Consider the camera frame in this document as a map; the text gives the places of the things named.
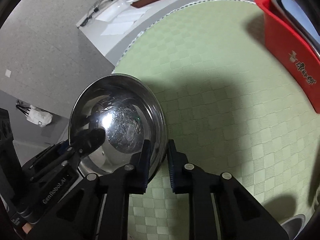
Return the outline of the person's left hand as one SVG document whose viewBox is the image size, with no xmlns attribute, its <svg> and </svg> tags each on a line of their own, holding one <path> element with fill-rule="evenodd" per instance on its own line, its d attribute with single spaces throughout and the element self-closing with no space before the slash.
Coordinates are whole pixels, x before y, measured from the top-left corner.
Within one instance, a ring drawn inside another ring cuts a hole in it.
<svg viewBox="0 0 320 240">
<path fill-rule="evenodd" d="M 28 234 L 33 228 L 33 225 L 30 223 L 26 223 L 24 224 L 24 226 L 22 226 L 23 231 Z"/>
</svg>

